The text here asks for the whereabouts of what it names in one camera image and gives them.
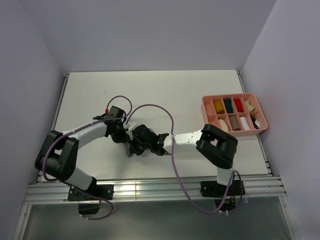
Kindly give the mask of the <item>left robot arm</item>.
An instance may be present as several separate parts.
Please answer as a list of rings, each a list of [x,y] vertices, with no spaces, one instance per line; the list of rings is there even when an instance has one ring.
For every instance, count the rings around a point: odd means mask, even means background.
[[[74,130],[50,131],[35,160],[35,168],[42,175],[79,188],[86,200],[96,197],[96,179],[76,167],[80,148],[102,137],[111,137],[115,143],[126,143],[129,136],[124,128],[126,112],[116,106],[93,118],[91,123]]]

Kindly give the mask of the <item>dark green reindeer sock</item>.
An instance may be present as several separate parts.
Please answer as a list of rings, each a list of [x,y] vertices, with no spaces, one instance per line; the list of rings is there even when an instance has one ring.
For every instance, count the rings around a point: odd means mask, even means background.
[[[234,110],[233,110],[231,99],[230,98],[224,98],[223,102],[224,102],[224,105],[225,105],[226,112],[228,114],[232,114],[234,112]]]

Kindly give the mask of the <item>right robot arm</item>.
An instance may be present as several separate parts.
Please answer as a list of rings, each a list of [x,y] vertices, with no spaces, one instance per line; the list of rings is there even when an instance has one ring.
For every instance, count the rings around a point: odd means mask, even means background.
[[[156,134],[144,124],[138,125],[134,121],[126,123],[124,129],[130,137],[130,155],[139,156],[145,151],[150,151],[157,156],[168,156],[197,151],[217,167],[217,191],[227,195],[233,190],[234,183],[230,178],[234,171],[233,162],[238,140],[229,133],[206,124],[203,129],[190,133]]]

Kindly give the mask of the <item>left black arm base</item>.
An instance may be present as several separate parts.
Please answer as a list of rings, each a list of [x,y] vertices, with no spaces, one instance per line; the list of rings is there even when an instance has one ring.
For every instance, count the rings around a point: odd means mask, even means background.
[[[89,220],[101,220],[109,217],[114,206],[110,202],[113,199],[114,186],[112,184],[94,185],[87,190],[79,189],[75,186],[69,188],[67,200],[69,202],[78,202],[78,213],[81,217]],[[97,216],[101,209],[102,202],[110,205],[109,212],[104,216]]]

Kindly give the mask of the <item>mustard yellow striped sock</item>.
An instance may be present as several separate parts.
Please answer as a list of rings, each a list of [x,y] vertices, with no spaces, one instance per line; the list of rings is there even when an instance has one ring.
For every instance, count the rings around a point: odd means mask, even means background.
[[[222,102],[220,100],[215,100],[213,102],[213,104],[214,104],[214,108],[215,108],[217,115],[225,113],[224,107],[223,107]]]

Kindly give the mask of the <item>grey striped sock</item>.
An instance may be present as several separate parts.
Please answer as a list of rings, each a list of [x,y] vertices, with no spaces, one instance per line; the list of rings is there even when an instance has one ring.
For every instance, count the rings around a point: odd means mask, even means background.
[[[132,153],[131,153],[131,150],[130,150],[130,145],[126,144],[126,145],[124,146],[124,148],[125,148],[125,154],[126,154],[126,156],[127,156],[128,158],[131,157],[131,156],[132,156]]]

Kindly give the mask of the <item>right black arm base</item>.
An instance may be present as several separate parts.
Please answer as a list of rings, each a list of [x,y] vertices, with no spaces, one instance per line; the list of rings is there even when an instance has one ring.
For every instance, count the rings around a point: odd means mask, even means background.
[[[226,186],[218,184],[215,181],[202,181],[200,183],[200,194],[204,198],[213,198],[215,206],[218,208],[224,197]],[[234,179],[227,191],[226,198],[219,209],[219,213],[229,214],[235,210],[238,204],[246,195],[244,182],[239,179]]]

